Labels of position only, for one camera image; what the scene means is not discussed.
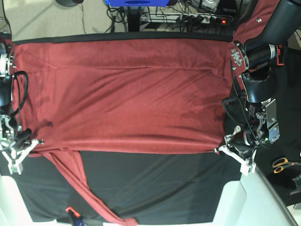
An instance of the scissors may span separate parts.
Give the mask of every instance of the scissors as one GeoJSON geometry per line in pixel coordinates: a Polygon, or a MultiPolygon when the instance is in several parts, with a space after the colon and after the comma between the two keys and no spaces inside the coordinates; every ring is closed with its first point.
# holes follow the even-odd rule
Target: scissors
{"type": "Polygon", "coordinates": [[[291,167],[291,166],[301,166],[301,162],[291,162],[288,161],[287,158],[280,158],[274,161],[273,163],[273,172],[274,173],[280,173],[284,171],[286,168],[291,167]]]}

